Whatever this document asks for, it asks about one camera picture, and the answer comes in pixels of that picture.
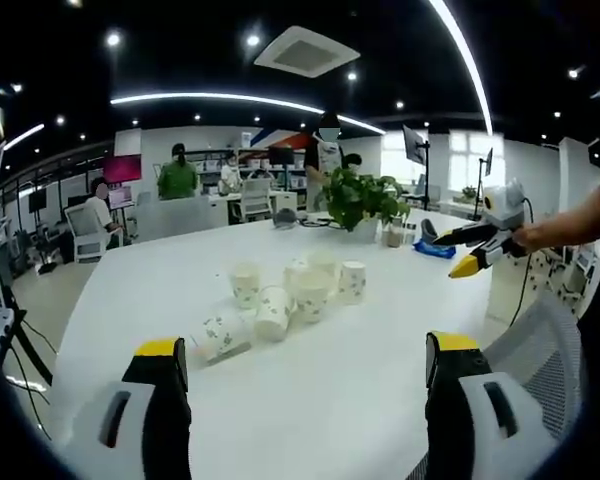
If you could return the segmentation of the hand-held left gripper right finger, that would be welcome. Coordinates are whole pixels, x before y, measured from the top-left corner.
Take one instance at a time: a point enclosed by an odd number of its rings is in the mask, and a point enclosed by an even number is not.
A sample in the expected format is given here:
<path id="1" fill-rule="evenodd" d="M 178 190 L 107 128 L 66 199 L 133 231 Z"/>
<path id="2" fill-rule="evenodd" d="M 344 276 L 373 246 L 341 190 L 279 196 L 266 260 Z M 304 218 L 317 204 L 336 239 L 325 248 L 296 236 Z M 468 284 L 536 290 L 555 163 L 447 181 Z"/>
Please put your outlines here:
<path id="1" fill-rule="evenodd" d="M 426 335 L 427 479 L 528 479 L 556 449 L 542 409 L 477 342 Z"/>

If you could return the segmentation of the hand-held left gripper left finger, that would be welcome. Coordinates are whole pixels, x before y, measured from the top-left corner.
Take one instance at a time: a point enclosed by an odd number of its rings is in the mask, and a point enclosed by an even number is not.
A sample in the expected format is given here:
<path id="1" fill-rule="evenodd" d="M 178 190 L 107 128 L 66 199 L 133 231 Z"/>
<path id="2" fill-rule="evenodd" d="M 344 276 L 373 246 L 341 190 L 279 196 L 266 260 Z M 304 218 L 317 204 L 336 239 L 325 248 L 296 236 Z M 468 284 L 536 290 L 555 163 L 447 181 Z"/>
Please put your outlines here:
<path id="1" fill-rule="evenodd" d="M 185 340 L 139 347 L 122 378 L 76 415 L 72 468 L 81 479 L 189 479 L 191 409 Z"/>

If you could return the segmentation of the person's right hand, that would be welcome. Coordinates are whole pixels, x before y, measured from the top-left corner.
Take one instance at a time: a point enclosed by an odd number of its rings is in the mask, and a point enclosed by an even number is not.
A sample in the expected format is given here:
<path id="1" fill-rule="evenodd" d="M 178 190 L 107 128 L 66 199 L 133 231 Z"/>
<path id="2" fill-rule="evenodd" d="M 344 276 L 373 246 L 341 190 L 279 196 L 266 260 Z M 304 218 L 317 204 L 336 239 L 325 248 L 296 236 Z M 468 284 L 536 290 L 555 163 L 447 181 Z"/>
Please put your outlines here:
<path id="1" fill-rule="evenodd" d="M 541 224 L 524 224 L 514 231 L 513 240 L 527 254 L 536 252 L 544 245 L 544 227 Z"/>

